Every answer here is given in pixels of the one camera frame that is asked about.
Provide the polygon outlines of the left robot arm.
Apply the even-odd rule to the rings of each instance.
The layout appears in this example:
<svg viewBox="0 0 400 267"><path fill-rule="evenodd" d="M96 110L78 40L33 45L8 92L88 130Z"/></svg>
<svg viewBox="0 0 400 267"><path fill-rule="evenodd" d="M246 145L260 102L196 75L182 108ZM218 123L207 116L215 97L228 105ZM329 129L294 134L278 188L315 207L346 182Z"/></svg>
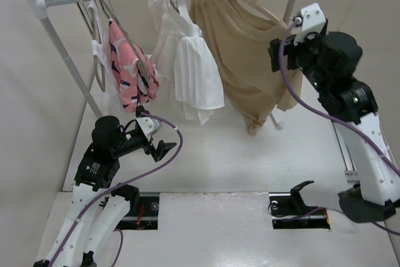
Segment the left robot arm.
<svg viewBox="0 0 400 267"><path fill-rule="evenodd" d="M119 159L143 150L155 162L172 149L180 152L183 142L153 145L153 135L160 124L180 131L171 122L143 111L131 121L131 131L115 116L103 116L95 122L92 142L84 153L74 177L69 211L47 256L35 266L97 266L104 246L128 214L139 209L139 189L132 182L144 178L152 169L125 182L112 185L119 171Z"/></svg>

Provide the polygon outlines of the beige t shirt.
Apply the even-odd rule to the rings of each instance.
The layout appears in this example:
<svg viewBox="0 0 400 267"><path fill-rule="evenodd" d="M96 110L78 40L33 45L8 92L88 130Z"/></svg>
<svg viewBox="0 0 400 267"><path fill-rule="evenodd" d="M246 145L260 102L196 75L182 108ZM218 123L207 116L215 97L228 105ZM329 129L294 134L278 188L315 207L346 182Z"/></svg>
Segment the beige t shirt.
<svg viewBox="0 0 400 267"><path fill-rule="evenodd" d="M297 104L280 72L274 73L270 42L287 26L252 14L238 0L191 0L189 15L197 24L217 63L224 93L255 136L274 108Z"/></svg>

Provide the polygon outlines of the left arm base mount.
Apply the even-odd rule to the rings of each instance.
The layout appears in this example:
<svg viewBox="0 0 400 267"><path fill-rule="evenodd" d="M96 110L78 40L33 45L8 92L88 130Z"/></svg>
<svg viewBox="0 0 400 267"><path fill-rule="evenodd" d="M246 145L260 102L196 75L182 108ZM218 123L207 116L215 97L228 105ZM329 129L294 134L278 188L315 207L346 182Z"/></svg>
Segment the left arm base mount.
<svg viewBox="0 0 400 267"><path fill-rule="evenodd" d="M138 192L131 204L130 211L120 220L117 229L121 230L157 230L160 193Z"/></svg>

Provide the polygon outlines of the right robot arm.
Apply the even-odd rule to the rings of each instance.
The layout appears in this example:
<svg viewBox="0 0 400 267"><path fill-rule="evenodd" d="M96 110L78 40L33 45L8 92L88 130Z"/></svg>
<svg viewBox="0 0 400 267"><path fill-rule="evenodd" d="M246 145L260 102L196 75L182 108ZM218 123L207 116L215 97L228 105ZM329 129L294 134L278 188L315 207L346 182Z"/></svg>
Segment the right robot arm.
<svg viewBox="0 0 400 267"><path fill-rule="evenodd" d="M359 183L337 194L339 210L355 223L378 224L399 207L399 169L383 150L378 105L372 89L354 77L363 50L342 32L311 32L273 39L271 69L280 72L290 95L310 112L339 125L359 176ZM300 71L318 93L319 111L293 90L287 72Z"/></svg>

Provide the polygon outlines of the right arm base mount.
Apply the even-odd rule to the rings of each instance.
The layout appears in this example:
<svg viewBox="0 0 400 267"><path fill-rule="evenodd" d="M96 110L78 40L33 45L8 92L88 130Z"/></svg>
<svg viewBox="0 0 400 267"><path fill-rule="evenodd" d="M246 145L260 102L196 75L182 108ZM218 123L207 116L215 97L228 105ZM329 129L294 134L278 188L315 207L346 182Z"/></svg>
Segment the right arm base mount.
<svg viewBox="0 0 400 267"><path fill-rule="evenodd" d="M304 181L289 192L269 193L268 213L273 229L331 229L326 209L307 206L300 191L314 181Z"/></svg>

